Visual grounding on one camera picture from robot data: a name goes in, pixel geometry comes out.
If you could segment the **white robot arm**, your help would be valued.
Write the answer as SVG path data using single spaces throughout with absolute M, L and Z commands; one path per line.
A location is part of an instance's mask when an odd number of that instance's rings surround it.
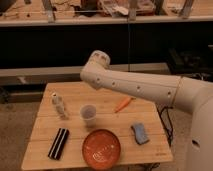
M 213 171 L 213 83 L 175 75 L 109 69 L 110 57 L 99 50 L 80 73 L 95 89 L 106 88 L 192 114 L 185 171 Z

